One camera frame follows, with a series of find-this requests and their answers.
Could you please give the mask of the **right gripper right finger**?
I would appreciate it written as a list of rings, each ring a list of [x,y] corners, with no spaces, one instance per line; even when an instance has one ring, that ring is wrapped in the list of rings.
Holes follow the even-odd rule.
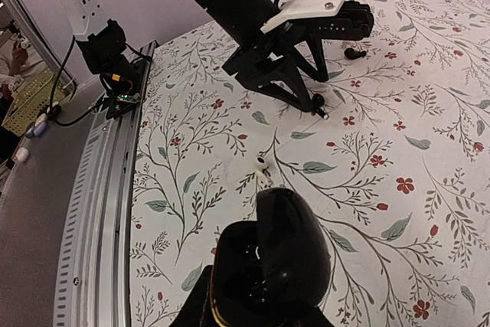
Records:
[[[333,327],[318,306],[300,304],[290,320],[292,327]]]

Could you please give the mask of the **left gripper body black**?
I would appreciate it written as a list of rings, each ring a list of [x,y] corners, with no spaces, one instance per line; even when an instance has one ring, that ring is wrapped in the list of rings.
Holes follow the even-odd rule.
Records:
[[[267,90],[282,81],[292,90],[304,90],[299,73],[304,57],[296,45],[305,40],[304,28],[279,28],[269,34],[258,29],[229,29],[238,47],[224,62],[223,69],[248,90]]]

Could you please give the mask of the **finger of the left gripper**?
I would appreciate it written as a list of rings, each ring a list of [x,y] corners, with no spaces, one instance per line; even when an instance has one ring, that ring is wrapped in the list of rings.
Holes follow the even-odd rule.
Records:
[[[315,65],[310,64],[301,53],[295,50],[294,61],[300,70],[317,82],[327,82],[328,70],[325,62],[325,55],[321,38],[314,38],[310,33],[304,32],[302,39],[306,42],[313,57]]]
[[[259,72],[253,90],[283,101],[298,110],[312,111],[312,99],[295,64],[274,62],[267,72]]]

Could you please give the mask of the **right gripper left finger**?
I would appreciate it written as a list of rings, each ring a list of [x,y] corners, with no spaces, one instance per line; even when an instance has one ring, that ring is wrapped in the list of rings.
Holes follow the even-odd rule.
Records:
[[[211,274],[212,266],[206,266],[170,327],[214,326],[210,302]]]

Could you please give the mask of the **black earbud charging case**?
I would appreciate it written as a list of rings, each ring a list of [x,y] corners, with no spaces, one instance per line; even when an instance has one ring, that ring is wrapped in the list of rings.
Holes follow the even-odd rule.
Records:
[[[219,326],[291,326],[300,304],[319,307],[330,278],[312,209],[291,189],[266,189],[256,197],[256,220],[235,222],[220,236],[211,311]]]

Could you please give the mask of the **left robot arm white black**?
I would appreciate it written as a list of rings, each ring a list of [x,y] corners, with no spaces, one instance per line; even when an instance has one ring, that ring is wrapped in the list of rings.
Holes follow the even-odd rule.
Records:
[[[60,0],[73,31],[72,41],[81,50],[92,74],[108,80],[118,93],[134,94],[138,76],[123,56],[126,36],[107,16],[98,0]],[[271,0],[194,0],[239,45],[223,69],[246,89],[270,96],[307,112],[322,114],[325,100],[311,95],[301,71],[326,81],[325,65],[314,69],[296,50],[288,31],[271,35],[261,27],[279,9]]]

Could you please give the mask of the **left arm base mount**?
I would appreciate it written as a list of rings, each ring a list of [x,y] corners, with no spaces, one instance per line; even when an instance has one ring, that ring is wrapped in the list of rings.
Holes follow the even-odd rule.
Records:
[[[130,47],[123,29],[113,20],[98,34],[78,41],[77,46],[106,91],[101,107],[107,111],[106,118],[116,119],[133,110],[142,99],[152,56]]]

